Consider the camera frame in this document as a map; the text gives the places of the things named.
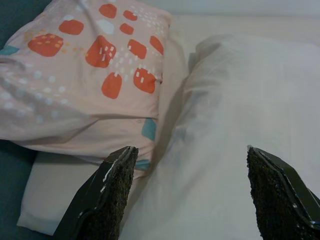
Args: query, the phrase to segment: teal sofa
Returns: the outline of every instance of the teal sofa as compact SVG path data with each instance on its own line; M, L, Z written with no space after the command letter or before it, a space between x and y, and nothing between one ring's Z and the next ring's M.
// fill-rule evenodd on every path
M32 21L50 2L51 0L0 0L0 50L19 28ZM36 151L0 140L1 240L50 239L47 235L16 226L36 154Z

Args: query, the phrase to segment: pink pillow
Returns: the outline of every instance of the pink pillow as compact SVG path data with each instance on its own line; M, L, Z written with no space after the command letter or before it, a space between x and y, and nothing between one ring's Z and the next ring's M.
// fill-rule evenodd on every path
M0 51L0 137L150 165L171 16L135 0L54 0Z

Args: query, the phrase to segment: patterned pillowcase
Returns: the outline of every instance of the patterned pillowcase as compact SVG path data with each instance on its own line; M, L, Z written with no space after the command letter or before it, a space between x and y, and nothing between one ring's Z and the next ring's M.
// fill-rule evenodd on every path
M0 51L0 137L150 164L171 16L135 0L54 0Z

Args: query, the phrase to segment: bed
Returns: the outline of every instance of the bed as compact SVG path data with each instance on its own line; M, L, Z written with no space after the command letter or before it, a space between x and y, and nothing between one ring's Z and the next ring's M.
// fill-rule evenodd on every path
M259 7L260 10L256 12L261 14L264 10L263 7ZM288 15L297 13L296 10L284 10L283 14ZM309 7L308 9L302 9L301 14L306 15L310 12L310 15L315 15L315 7ZM248 13L250 11L240 10L240 13ZM172 130L175 127L177 118L182 110L182 93L185 79L190 74L195 64L195 48L196 45L204 39L215 34L248 34L254 36L274 38L277 40L287 40L301 43L312 43L320 46L320 31L318 30L320 19L317 16L222 16L222 15L174 15L169 30L169 37L166 44L166 54L164 60L163 69L163 84L161 86L161 94L159 100L159 122L157 128L156 144L154 149L154 159L159 162L165 151L167 145L172 136ZM41 172L46 171L46 166L43 164L35 165L39 167L39 171L34 173L33 181L37 181L37 176L41 175ZM92 174L97 166L90 165L89 168L84 167L82 176L74 178L74 184L71 188L73 191L82 184L86 178ZM59 189L57 185L51 185L51 179L53 179L57 173L60 173L61 169L56 168L46 175L46 180L43 183L43 188L38 191L38 198L42 198L42 209L33 209L39 203L37 201L30 203L29 210L34 212L34 217L39 221L47 221L43 216L43 209L48 209L48 206L57 201ZM68 173L64 173L64 178L67 178ZM65 179L65 181L72 181L72 177ZM140 195L141 189L144 188L145 179L140 178L136 183L136 189L132 193L132 202L129 202L127 215L130 213L130 208Z

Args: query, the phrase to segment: pillow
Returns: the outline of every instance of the pillow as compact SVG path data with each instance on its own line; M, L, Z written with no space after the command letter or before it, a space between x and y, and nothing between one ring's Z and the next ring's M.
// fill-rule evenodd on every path
M167 151L120 240L262 239L247 145L279 156L320 195L320 48L227 35L196 54Z
M170 14L134 0L54 0L0 51L0 138L150 165Z

